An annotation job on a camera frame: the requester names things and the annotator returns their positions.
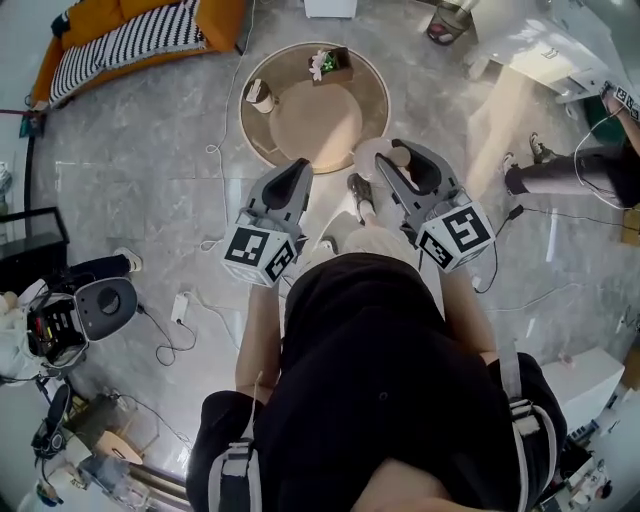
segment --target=hand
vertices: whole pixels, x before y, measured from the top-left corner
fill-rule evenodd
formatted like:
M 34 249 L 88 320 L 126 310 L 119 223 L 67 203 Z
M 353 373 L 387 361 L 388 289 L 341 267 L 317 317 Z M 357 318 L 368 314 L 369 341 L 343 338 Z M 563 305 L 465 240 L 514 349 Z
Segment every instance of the hand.
M 616 114 L 616 112 L 620 110 L 620 107 L 624 107 L 620 100 L 616 99 L 616 97 L 613 95 L 613 91 L 608 91 L 607 94 L 605 94 L 604 104 L 610 114 Z

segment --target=person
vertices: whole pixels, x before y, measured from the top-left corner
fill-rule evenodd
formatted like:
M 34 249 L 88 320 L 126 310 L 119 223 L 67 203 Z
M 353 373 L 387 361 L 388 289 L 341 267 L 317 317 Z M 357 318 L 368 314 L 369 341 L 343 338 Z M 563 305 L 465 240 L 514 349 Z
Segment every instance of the person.
M 409 243 L 378 222 L 370 184 L 352 174 L 348 185 L 364 226 L 340 254 L 325 238 L 311 255 L 287 297 L 282 339 L 277 288 L 251 288 L 235 390 L 202 405 L 186 480 L 193 509 L 209 511 L 212 463 L 255 406 L 265 511 L 515 510 L 509 404 L 467 271 L 440 276 L 445 321 Z M 535 360 L 518 358 L 524 398 L 549 414 L 559 453 L 558 403 Z M 525 441 L 532 506 L 549 439 L 541 430 Z
M 627 140 L 622 147 L 583 149 L 577 155 L 582 185 L 576 176 L 574 155 L 561 156 L 549 149 L 532 133 L 529 145 L 534 165 L 520 168 L 513 153 L 502 161 L 505 185 L 512 195 L 519 194 L 593 194 L 623 208 L 640 203 L 640 126 L 611 93 L 605 105 L 618 118 Z
M 126 247 L 112 256 L 85 261 L 65 271 L 38 279 L 18 297 L 12 291 L 0 293 L 0 383 L 22 384 L 41 370 L 40 361 L 25 353 L 27 310 L 34 299 L 48 290 L 73 294 L 85 284 L 110 277 L 124 277 L 142 270 L 142 259 Z

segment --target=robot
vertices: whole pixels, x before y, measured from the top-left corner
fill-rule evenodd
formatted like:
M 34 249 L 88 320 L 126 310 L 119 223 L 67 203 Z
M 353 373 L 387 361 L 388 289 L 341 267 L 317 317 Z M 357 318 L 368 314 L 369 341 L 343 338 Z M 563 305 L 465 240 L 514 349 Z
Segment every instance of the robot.
M 391 144 L 409 152 L 409 163 L 401 170 L 381 153 L 373 163 L 389 184 L 396 204 L 404 209 L 401 229 L 409 241 L 444 272 L 479 256 L 495 241 L 493 230 L 451 166 L 420 144 L 403 139 Z M 312 181 L 311 164 L 302 158 L 258 180 L 225 236 L 222 264 L 231 275 L 261 286 L 277 283 L 306 241 L 299 222 Z

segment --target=cable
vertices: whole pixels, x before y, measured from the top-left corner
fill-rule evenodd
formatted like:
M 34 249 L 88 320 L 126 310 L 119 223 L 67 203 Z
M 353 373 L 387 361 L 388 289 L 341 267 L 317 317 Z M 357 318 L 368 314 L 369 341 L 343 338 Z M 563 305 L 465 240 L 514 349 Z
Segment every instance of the cable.
M 568 283 L 568 284 L 565 284 L 564 286 L 561 286 L 560 288 L 554 288 L 553 290 L 548 291 L 547 293 L 541 295 L 537 299 L 533 299 L 532 301 L 527 302 L 524 306 L 520 306 L 519 308 L 485 309 L 485 312 L 486 313 L 498 313 L 498 312 L 500 312 L 500 313 L 508 313 L 510 311 L 522 311 L 523 309 L 527 309 L 529 306 L 533 306 L 534 304 L 540 302 L 541 300 L 546 299 L 550 295 L 553 295 L 554 293 L 562 291 L 565 288 L 569 288 L 571 286 L 584 287 L 584 286 L 587 286 L 587 285 L 586 284 L 582 284 L 582 283 Z
M 210 311 L 211 313 L 214 313 L 214 314 L 216 314 L 218 316 L 218 318 L 222 322 L 222 325 L 224 325 L 225 331 L 227 331 L 227 334 L 229 336 L 229 340 L 231 341 L 231 344 L 233 345 L 233 348 L 235 348 L 236 350 L 240 351 L 240 347 L 238 347 L 238 345 L 236 345 L 236 342 L 235 342 L 235 339 L 233 337 L 233 334 L 231 334 L 231 330 L 229 329 L 229 326 L 227 325 L 227 322 L 225 321 L 225 319 L 222 316 L 222 314 L 219 311 L 216 311 L 215 309 L 213 309 L 210 306 L 205 306 L 195 293 L 190 292 L 190 291 L 186 291 L 186 292 L 184 292 L 184 294 L 185 295 L 191 295 L 195 299 L 195 301 L 200 305 L 201 308 L 206 309 L 207 311 Z
M 131 400 L 133 400 L 135 403 L 137 403 L 138 405 L 141 405 L 142 407 L 144 407 L 145 409 L 147 409 L 148 411 L 152 412 L 162 423 L 165 427 L 167 427 L 171 433 L 176 436 L 176 438 L 178 438 L 178 440 L 180 442 L 182 442 L 182 444 L 185 445 L 185 447 L 187 448 L 187 450 L 189 450 L 189 453 L 191 453 L 191 450 L 193 450 L 193 442 L 191 441 L 191 439 L 189 439 L 189 436 L 187 436 L 186 434 L 183 434 L 182 432 L 178 432 L 175 429 L 173 429 L 171 427 L 171 425 L 169 425 L 162 416 L 160 416 L 160 414 L 158 414 L 154 409 L 152 409 L 151 407 L 149 407 L 148 405 L 142 403 L 140 400 L 138 400 L 137 398 L 131 396 L 131 395 L 121 395 L 121 394 L 114 394 L 111 395 L 110 398 L 115 398 L 116 400 L 118 398 L 130 398 Z
M 522 215 L 523 211 L 524 211 L 524 208 L 522 206 L 520 206 L 520 205 L 516 206 L 513 210 L 511 210 L 509 212 L 509 214 L 507 215 L 506 219 L 504 219 L 504 221 L 502 222 L 502 225 L 500 226 L 498 231 L 496 231 L 496 236 L 495 236 L 495 239 L 493 241 L 493 252 L 494 252 L 495 257 L 496 257 L 496 268 L 493 271 L 493 276 L 491 276 L 491 281 L 489 281 L 489 286 L 487 286 L 484 290 L 478 290 L 477 288 L 474 288 L 474 290 L 476 291 L 476 293 L 478 295 L 482 295 L 484 293 L 487 293 L 491 289 L 491 287 L 493 286 L 493 282 L 496 280 L 496 276 L 498 275 L 498 247 L 496 245 L 497 242 L 498 242 L 498 236 L 500 236 L 500 233 L 502 233 L 502 230 L 507 225 L 507 222 L 509 222 L 510 220 L 515 220 L 518 217 L 520 217 L 520 215 Z
M 189 352 L 189 350 L 193 350 L 193 348 L 196 346 L 196 343 L 198 342 L 198 337 L 196 336 L 196 333 L 192 329 L 184 325 L 184 323 L 182 323 L 181 320 L 178 320 L 177 324 L 187 329 L 193 335 L 193 343 L 191 344 L 190 347 L 187 347 L 187 348 L 176 347 L 173 344 L 173 341 L 171 340 L 169 335 L 164 331 L 162 327 L 160 327 L 160 324 L 156 321 L 156 319 L 153 318 L 149 313 L 147 313 L 147 311 L 144 309 L 144 307 L 142 307 L 142 305 L 138 304 L 138 310 L 143 315 L 147 315 L 149 318 L 151 318 L 151 321 L 156 325 L 158 330 L 162 333 L 162 335 L 167 339 L 167 342 L 169 343 L 168 345 L 159 345 L 158 347 L 156 347 L 156 359 L 162 366 L 166 366 L 167 368 L 169 366 L 172 366 L 173 363 L 176 362 L 176 352 Z M 173 359 L 170 363 L 165 363 L 162 359 L 160 359 L 160 356 L 158 355 L 158 352 L 160 352 L 160 349 L 171 351 L 171 355 L 173 356 Z
M 607 201 L 604 197 L 602 197 L 598 192 L 596 192 L 596 190 L 600 190 L 602 192 L 602 189 L 599 189 L 598 187 L 596 187 L 595 185 L 593 185 L 592 183 L 589 183 L 587 180 L 583 179 L 580 176 L 580 173 L 578 172 L 578 151 L 580 150 L 580 147 L 586 142 L 586 140 L 591 136 L 591 134 L 596 130 L 596 128 L 598 126 L 600 126 L 602 123 L 604 123 L 605 121 L 608 121 L 609 119 L 611 119 L 614 116 L 617 116 L 622 109 L 624 109 L 624 105 L 621 106 L 618 110 L 616 110 L 615 112 L 610 113 L 607 117 L 601 119 L 600 121 L 598 121 L 593 128 L 591 128 L 591 130 L 589 130 L 589 133 L 587 133 L 584 138 L 580 141 L 580 143 L 576 146 L 576 150 L 573 152 L 573 168 L 576 171 L 576 177 L 578 178 L 578 181 L 580 182 L 580 185 L 582 185 L 583 187 L 587 187 L 591 193 L 596 196 L 598 199 L 600 199 L 600 201 L 602 201 L 605 204 L 608 204 L 609 206 L 611 206 L 612 208 L 615 208 L 616 210 L 633 210 L 634 208 L 623 208 L 622 206 L 618 206 L 616 204 L 613 204 L 611 201 Z
M 240 71 L 240 66 L 242 65 L 242 61 L 244 60 L 244 56 L 247 54 L 247 52 L 249 51 L 249 41 L 251 40 L 251 33 L 253 32 L 253 24 L 254 24 L 254 20 L 255 20 L 255 13 L 256 13 L 256 0 L 253 0 L 253 7 L 251 9 L 251 26 L 249 27 L 249 33 L 247 34 L 247 42 L 245 44 L 245 48 L 244 48 L 244 52 L 242 53 L 242 55 L 240 56 L 240 60 L 238 61 L 238 66 L 236 67 L 236 70 L 233 73 L 233 76 L 231 77 L 231 85 L 229 86 L 229 93 L 227 94 L 227 101 L 225 102 L 224 105 L 224 124 L 223 124 L 223 132 L 222 132 L 222 138 L 220 139 L 220 142 L 218 142 L 217 144 L 209 144 L 208 146 L 205 147 L 205 151 L 209 154 L 214 154 L 214 153 L 218 153 L 218 158 L 220 159 L 220 179 L 222 180 L 222 205 L 224 208 L 224 223 L 225 226 L 229 225 L 229 214 L 227 213 L 227 190 L 226 190 L 226 181 L 225 181 L 225 177 L 224 177 L 224 169 L 223 169 L 223 165 L 222 165 L 222 145 L 224 144 L 225 140 L 227 140 L 227 132 L 228 132 L 228 128 L 229 128 L 229 102 L 231 101 L 231 94 L 233 93 L 233 86 L 236 83 L 236 77 L 238 76 L 238 72 Z M 202 243 L 200 243 L 200 250 L 202 252 L 209 252 L 211 251 L 216 245 L 218 245 L 218 243 L 220 243 L 223 239 L 220 240 L 204 240 Z M 212 244 L 211 247 L 209 247 L 208 249 L 203 249 L 202 246 L 203 245 L 207 245 L 207 244 Z
M 594 219 L 592 217 L 580 217 L 580 216 L 575 216 L 575 215 L 567 215 L 566 213 L 548 212 L 548 211 L 545 211 L 545 210 L 536 210 L 535 208 L 524 208 L 524 210 L 526 210 L 528 212 L 544 213 L 545 215 L 557 215 L 558 217 L 568 217 L 569 219 L 589 220 L 591 222 L 597 222 L 598 224 L 606 224 L 607 226 L 620 226 L 622 228 L 630 229 L 632 231 L 640 231 L 640 230 L 631 228 L 629 226 L 625 226 L 624 224 L 620 224 L 618 222 L 607 222 L 607 221 L 604 221 L 604 220 Z

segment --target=shoe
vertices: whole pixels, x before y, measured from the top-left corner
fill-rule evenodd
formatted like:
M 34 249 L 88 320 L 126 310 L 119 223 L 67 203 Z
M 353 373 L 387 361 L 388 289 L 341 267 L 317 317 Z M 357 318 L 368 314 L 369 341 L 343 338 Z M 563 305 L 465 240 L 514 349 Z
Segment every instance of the shoe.
M 517 196 L 529 192 L 527 187 L 522 183 L 522 175 L 518 171 L 520 171 L 520 167 L 513 153 L 504 155 L 502 159 L 502 173 L 504 174 L 504 186 L 507 189 L 507 194 L 510 196 Z
M 360 203 L 362 201 L 368 201 L 375 212 L 375 206 L 373 205 L 373 191 L 371 190 L 371 183 L 365 180 L 357 172 L 350 174 L 347 178 L 347 186 L 353 196 L 353 200 L 356 204 L 356 212 L 358 214 L 358 221 L 360 224 L 364 224 L 364 219 L 360 213 Z
M 531 153 L 533 153 L 534 164 L 541 164 L 555 155 L 553 151 L 540 142 L 540 138 L 536 132 L 533 132 L 529 137 L 529 146 L 531 146 Z
M 504 155 L 502 159 L 502 174 L 507 174 L 507 171 L 512 167 L 518 167 L 518 162 L 516 161 L 516 157 L 513 153 L 509 152 Z
M 318 242 L 318 247 L 325 247 L 329 249 L 333 254 L 338 254 L 338 244 L 336 243 L 336 239 L 332 236 L 323 236 Z
M 126 247 L 118 247 L 113 251 L 113 255 L 127 258 L 129 261 L 129 272 L 140 272 L 142 270 L 142 258 Z

